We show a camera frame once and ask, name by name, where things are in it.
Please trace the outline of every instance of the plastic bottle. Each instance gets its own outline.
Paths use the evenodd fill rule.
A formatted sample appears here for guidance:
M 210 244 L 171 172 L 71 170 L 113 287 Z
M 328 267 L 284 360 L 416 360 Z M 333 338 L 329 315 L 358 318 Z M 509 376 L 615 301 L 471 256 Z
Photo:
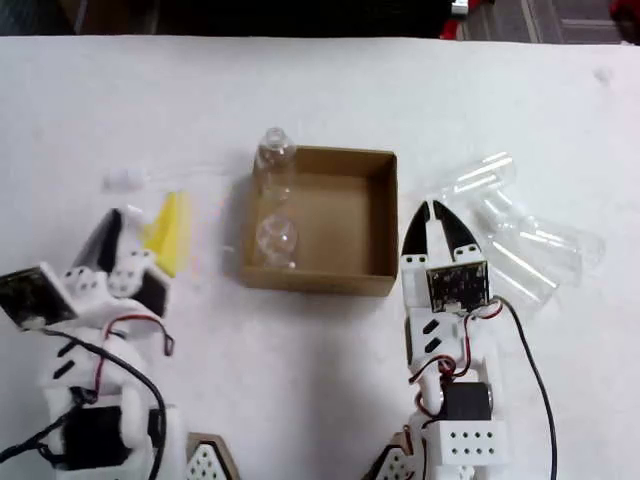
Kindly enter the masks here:
M 296 145 L 283 129 L 272 127 L 265 133 L 256 151 L 256 173 L 261 193 L 283 202 L 291 196 L 295 175 Z

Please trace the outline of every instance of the circuit board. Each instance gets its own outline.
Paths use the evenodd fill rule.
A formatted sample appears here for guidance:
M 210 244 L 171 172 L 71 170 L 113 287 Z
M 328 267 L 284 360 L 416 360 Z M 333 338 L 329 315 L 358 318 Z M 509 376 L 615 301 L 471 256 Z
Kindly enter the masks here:
M 431 309 L 443 312 L 448 304 L 471 311 L 489 303 L 486 261 L 427 270 Z

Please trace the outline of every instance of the transparent plastic container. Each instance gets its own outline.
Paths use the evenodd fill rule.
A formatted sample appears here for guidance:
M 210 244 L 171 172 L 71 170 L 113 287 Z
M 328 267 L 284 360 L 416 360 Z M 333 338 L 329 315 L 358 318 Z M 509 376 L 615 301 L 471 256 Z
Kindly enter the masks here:
M 542 308 L 560 286 L 537 259 L 505 238 L 486 238 L 481 248 L 491 265 L 494 291 L 529 311 Z
M 262 195 L 285 201 L 291 196 L 295 175 L 296 145 L 283 129 L 272 127 L 256 151 L 256 173 Z
M 273 213 L 257 227 L 256 241 L 269 267 L 295 268 L 298 231 L 289 217 Z
M 431 187 L 445 203 L 469 200 L 512 183 L 516 178 L 513 158 L 500 152 L 450 170 L 443 180 Z
M 595 268 L 605 253 L 598 235 L 524 213 L 524 208 L 497 190 L 477 203 L 490 240 L 540 265 L 560 283 L 580 285 L 585 270 Z

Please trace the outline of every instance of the white tabletop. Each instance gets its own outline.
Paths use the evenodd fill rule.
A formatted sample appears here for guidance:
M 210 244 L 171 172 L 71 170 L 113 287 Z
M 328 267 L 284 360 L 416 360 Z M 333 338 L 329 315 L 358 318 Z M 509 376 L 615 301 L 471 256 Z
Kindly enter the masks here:
M 174 289 L 177 350 L 157 375 L 192 431 L 226 438 L 243 478 L 357 479 L 413 411 L 399 282 L 385 299 L 325 297 L 248 290 L 231 273 L 243 176 L 272 125 L 300 144 L 394 150 L 401 234 L 416 186 L 502 150 L 532 211 L 600 232 L 600 270 L 525 323 L 556 416 L 560 478 L 640 476 L 640 50 L 3 38 L 0 72 L 1 272 L 40 260 L 61 270 L 109 207 L 194 192 L 197 258 Z M 106 195 L 102 177 L 118 166 L 156 180 Z M 502 328 L 509 478 L 539 480 L 546 417 L 513 326 Z M 1 448 L 47 423 L 35 381 L 48 346 L 0 322 Z M 2 478 L 47 472 L 35 455 L 0 467 Z

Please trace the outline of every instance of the black cable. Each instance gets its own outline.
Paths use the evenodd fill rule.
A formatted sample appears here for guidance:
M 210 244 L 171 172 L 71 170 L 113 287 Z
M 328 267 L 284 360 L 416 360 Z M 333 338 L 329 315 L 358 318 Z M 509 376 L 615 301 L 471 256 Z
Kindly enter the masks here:
M 43 438 L 46 438 L 46 436 L 49 435 L 51 432 L 60 428 L 65 423 L 67 423 L 67 420 L 69 419 L 69 417 L 73 415 L 76 411 L 80 410 L 83 404 L 84 404 L 83 402 L 76 402 L 76 404 L 73 407 L 71 407 L 71 409 L 69 409 L 68 412 L 61 415 L 55 422 L 53 422 L 48 427 L 44 428 L 43 430 L 40 430 L 38 433 L 33 435 L 31 438 L 25 440 L 24 442 L 18 445 L 13 445 L 12 447 L 9 447 L 4 451 L 2 451 L 2 453 L 0 453 L 0 463 L 4 463 L 7 460 L 12 459 L 13 457 L 17 457 L 18 455 L 21 455 L 30 450 L 39 449 L 41 445 L 40 440 L 42 440 Z
M 520 335 L 520 341 L 522 342 L 522 346 L 524 347 L 527 359 L 529 360 L 529 365 L 531 365 L 531 370 L 533 370 L 533 374 L 535 375 L 536 381 L 538 382 L 538 387 L 540 388 L 540 393 L 542 394 L 542 400 L 544 400 L 544 408 L 547 411 L 547 418 L 549 419 L 549 437 L 551 439 L 551 480 L 556 480 L 558 475 L 558 444 L 556 442 L 556 426 L 553 421 L 553 413 L 551 412 L 551 403 L 549 402 L 547 389 L 544 386 L 542 377 L 540 376 L 540 372 L 538 371 L 538 367 L 536 367 L 536 362 L 533 361 L 533 355 L 531 354 L 531 350 L 529 349 L 527 339 L 524 336 L 522 323 L 520 323 L 520 318 L 516 313 L 516 309 L 513 308 L 513 305 L 511 305 L 511 303 L 509 303 L 505 298 L 499 295 L 494 296 L 494 298 L 500 300 L 509 309 L 511 316 L 516 323 L 518 335 Z
M 83 340 L 80 340 L 79 338 L 74 337 L 73 335 L 69 335 L 68 333 L 64 333 L 64 332 L 59 332 L 57 330 L 47 330 L 43 328 L 38 331 L 44 333 L 45 335 L 49 335 L 51 337 L 66 338 L 67 340 L 73 342 L 74 344 L 81 346 L 85 350 L 95 355 L 98 355 L 99 357 L 102 357 L 105 360 L 115 363 L 120 368 L 126 370 L 128 373 L 130 373 L 135 378 L 140 380 L 140 382 L 142 382 L 151 391 L 156 401 L 158 402 L 158 433 L 160 438 L 158 439 L 158 448 L 156 450 L 156 455 L 155 455 L 155 458 L 153 459 L 153 465 L 151 466 L 151 472 L 149 473 L 148 478 L 149 480 L 156 480 L 158 478 L 158 473 L 160 471 L 162 456 L 164 455 L 164 448 L 167 440 L 167 407 L 164 403 L 164 399 L 162 398 L 162 394 L 158 390 L 158 387 L 156 387 L 153 384 L 153 382 L 149 380 L 149 378 L 147 378 L 142 372 L 140 372 L 135 367 L 131 366 L 130 364 L 122 360 L 120 357 L 117 357 L 116 355 L 113 355 L 112 353 L 106 351 L 104 348 L 98 347 L 97 345 L 94 345 L 92 343 L 88 343 Z

